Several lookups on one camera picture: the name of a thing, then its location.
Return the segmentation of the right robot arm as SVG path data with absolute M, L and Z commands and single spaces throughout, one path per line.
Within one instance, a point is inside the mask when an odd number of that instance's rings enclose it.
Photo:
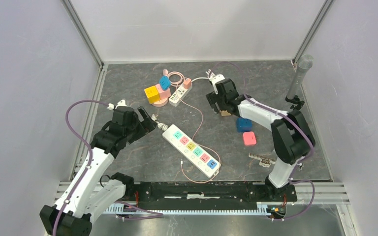
M 299 110 L 277 110 L 247 94 L 239 94 L 231 79 L 212 78 L 210 84 L 214 90 L 206 98 L 216 113 L 226 111 L 271 131 L 277 160 L 265 179 L 264 193 L 269 200 L 278 200 L 296 167 L 315 151 L 315 139 L 303 114 Z

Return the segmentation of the blue cube socket adapter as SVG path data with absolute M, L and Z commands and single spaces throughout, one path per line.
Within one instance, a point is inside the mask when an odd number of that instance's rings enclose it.
M 246 118 L 237 118 L 236 129 L 239 133 L 252 131 L 252 121 Z

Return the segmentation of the black microphone tripod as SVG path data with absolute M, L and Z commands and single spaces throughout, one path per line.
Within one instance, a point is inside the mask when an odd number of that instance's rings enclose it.
M 305 105 L 305 101 L 301 100 L 298 95 L 295 95 L 292 99 L 285 97 L 285 101 L 291 103 L 292 110 L 301 110 L 302 107 Z

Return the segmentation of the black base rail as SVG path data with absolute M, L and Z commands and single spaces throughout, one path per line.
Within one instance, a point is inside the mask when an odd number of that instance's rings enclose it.
M 274 190 L 253 181 L 136 182 L 122 200 L 147 210 L 244 210 L 258 203 L 296 202 L 297 195 L 292 184 Z

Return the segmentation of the light blue plug adapter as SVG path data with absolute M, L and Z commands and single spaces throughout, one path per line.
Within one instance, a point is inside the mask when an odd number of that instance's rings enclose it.
M 171 86 L 171 81 L 168 76 L 163 75 L 159 80 L 159 85 L 162 90 L 168 90 Z

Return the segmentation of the large white power strip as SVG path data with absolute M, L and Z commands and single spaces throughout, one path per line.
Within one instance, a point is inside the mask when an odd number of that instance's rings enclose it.
M 219 173 L 220 162 L 177 126 L 169 126 L 162 136 L 208 178 Z

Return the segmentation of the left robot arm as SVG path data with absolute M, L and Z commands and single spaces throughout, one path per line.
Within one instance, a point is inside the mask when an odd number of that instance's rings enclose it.
M 119 152 L 151 131 L 156 123 L 143 107 L 137 110 L 118 104 L 112 119 L 104 124 L 89 144 L 88 154 L 79 172 L 53 206 L 44 205 L 40 218 L 51 236 L 88 236 L 94 222 L 116 200 L 130 200 L 135 194 L 133 178 L 114 174 L 93 194 L 97 183 Z

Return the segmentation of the salmon plug on strip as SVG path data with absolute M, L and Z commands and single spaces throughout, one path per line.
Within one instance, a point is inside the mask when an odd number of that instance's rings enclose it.
M 187 89 L 189 90 L 192 86 L 192 81 L 190 78 L 185 78 L 184 81 L 183 81 L 183 87 L 184 89 Z

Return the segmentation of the small white power strip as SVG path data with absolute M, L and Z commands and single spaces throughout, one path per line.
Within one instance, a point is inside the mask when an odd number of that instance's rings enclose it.
M 174 107 L 177 107 L 182 100 L 186 97 L 186 95 L 190 92 L 192 89 L 192 82 L 189 82 L 188 84 L 182 83 L 180 86 L 178 86 L 175 90 L 175 92 L 169 97 L 168 101 L 169 104 L 171 104 Z

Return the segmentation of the white comb-like part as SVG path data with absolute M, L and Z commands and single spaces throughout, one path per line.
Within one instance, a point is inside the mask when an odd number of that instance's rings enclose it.
M 265 168 L 269 168 L 271 165 L 274 165 L 276 163 L 276 160 L 270 157 L 256 155 L 253 153 L 249 153 L 248 157 L 252 159 L 256 159 L 259 161 L 259 165 Z

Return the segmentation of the pink round socket stack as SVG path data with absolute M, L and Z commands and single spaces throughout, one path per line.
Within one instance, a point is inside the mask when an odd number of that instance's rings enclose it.
M 155 107 L 163 107 L 168 103 L 168 99 L 171 96 L 170 88 L 163 90 L 160 84 L 156 84 L 155 87 L 159 93 L 160 100 L 154 102 L 152 105 Z

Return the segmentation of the yellow cube adapter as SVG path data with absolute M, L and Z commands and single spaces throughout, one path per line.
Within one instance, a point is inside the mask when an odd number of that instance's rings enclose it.
M 160 101 L 160 94 L 156 86 L 151 86 L 144 89 L 145 96 L 149 104 Z

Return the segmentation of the grey microphone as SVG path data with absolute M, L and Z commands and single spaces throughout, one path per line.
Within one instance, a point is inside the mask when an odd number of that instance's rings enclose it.
M 302 55 L 298 60 L 298 62 L 296 63 L 295 75 L 285 97 L 286 101 L 293 102 L 295 96 L 298 94 L 305 75 L 313 66 L 313 61 L 314 57 L 311 55 Z

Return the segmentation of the tan cube adapter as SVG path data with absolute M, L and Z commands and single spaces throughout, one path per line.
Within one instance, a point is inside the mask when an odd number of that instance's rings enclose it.
M 222 117 L 227 117 L 227 116 L 231 116 L 232 114 L 229 113 L 228 111 L 226 110 L 222 110 L 219 112 L 219 114 L 222 116 Z

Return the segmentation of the pink plug adapter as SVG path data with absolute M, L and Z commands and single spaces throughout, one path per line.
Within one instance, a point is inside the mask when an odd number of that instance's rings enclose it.
M 254 146 L 257 143 L 255 133 L 248 131 L 243 133 L 243 143 L 246 146 Z

